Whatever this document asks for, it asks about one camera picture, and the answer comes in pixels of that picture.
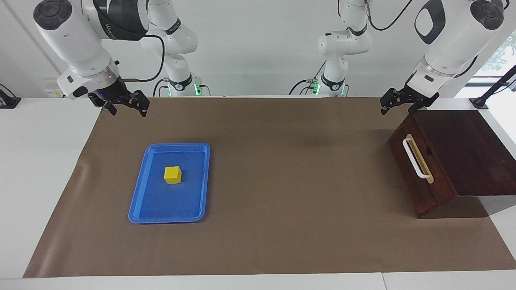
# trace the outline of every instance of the tray rim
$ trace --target tray rim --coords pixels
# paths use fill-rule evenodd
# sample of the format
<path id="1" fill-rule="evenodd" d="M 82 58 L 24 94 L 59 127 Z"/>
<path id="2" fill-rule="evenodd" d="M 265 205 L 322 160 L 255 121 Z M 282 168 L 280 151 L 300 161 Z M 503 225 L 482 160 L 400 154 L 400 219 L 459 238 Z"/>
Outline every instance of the tray rim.
<path id="1" fill-rule="evenodd" d="M 200 214 L 196 217 L 184 219 L 184 218 L 160 218 L 160 219 L 141 219 L 136 218 L 134 216 L 135 210 L 136 210 L 136 204 L 138 201 L 138 198 L 140 197 L 140 190 L 143 183 L 144 178 L 144 169 L 147 166 L 147 164 L 152 161 L 152 158 L 148 158 L 150 155 L 151 150 L 159 147 L 183 147 L 183 146 L 202 146 L 205 148 L 205 156 L 204 156 L 204 178 L 203 178 L 203 187 L 201 190 L 201 208 L 200 208 Z M 180 152 L 180 151 L 161 151 L 161 152 Z M 143 155 L 143 160 L 140 166 L 140 172 L 138 173 L 138 179 L 136 182 L 136 186 L 133 193 L 133 198 L 131 200 L 131 206 L 129 208 L 129 213 L 127 217 L 129 218 L 129 221 L 134 224 L 161 224 L 161 223 L 189 223 L 189 222 L 197 222 L 201 220 L 205 213 L 206 213 L 206 197 L 207 197 L 207 186 L 208 186 L 208 176 L 209 176 L 209 159 L 211 156 L 211 147 L 204 142 L 198 142 L 198 143 L 156 143 L 149 145 L 145 153 Z"/>

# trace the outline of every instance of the box handle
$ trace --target box handle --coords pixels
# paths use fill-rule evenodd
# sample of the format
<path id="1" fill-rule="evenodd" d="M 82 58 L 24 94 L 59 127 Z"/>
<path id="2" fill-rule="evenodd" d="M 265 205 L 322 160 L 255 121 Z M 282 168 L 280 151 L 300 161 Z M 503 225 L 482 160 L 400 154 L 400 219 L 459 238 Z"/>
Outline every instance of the box handle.
<path id="1" fill-rule="evenodd" d="M 429 184 L 432 184 L 434 182 L 432 173 L 430 173 L 430 169 L 423 159 L 423 155 L 414 142 L 411 134 L 407 135 L 407 138 L 403 140 L 403 147 L 407 152 L 407 156 L 409 157 L 417 176 L 426 179 Z"/>

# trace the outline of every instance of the black stand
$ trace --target black stand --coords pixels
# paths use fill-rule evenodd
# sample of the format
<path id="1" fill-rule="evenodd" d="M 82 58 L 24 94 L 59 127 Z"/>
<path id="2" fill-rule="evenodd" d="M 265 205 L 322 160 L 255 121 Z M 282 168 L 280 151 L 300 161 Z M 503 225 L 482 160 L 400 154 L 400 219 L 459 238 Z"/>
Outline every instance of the black stand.
<path id="1" fill-rule="evenodd" d="M 516 66 L 512 67 L 496 84 L 494 84 L 483 96 L 479 98 L 471 98 L 470 102 L 477 109 L 489 109 L 486 106 L 486 101 L 490 96 L 496 93 L 506 82 L 508 82 L 516 74 Z"/>
<path id="2" fill-rule="evenodd" d="M 22 98 L 17 96 L 12 98 L 0 90 L 0 109 L 14 109 L 21 100 Z"/>

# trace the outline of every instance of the yellow cube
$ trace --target yellow cube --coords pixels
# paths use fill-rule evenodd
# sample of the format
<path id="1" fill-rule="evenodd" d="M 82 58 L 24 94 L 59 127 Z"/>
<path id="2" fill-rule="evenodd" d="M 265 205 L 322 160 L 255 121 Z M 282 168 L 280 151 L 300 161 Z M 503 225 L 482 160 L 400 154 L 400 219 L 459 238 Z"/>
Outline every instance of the yellow cube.
<path id="1" fill-rule="evenodd" d="M 179 184 L 181 183 L 181 168 L 179 166 L 166 167 L 165 168 L 165 181 L 168 184 Z"/>

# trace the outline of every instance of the blue tray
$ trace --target blue tray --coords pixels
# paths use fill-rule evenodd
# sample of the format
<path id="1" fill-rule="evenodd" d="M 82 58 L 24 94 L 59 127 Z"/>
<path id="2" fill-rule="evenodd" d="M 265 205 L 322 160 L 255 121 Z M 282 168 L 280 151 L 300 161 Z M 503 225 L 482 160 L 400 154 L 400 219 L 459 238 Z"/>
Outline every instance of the blue tray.
<path id="1" fill-rule="evenodd" d="M 206 209 L 210 148 L 205 143 L 154 144 L 145 151 L 129 210 L 132 223 L 196 222 Z M 180 184 L 167 184 L 165 167 L 179 166 Z"/>

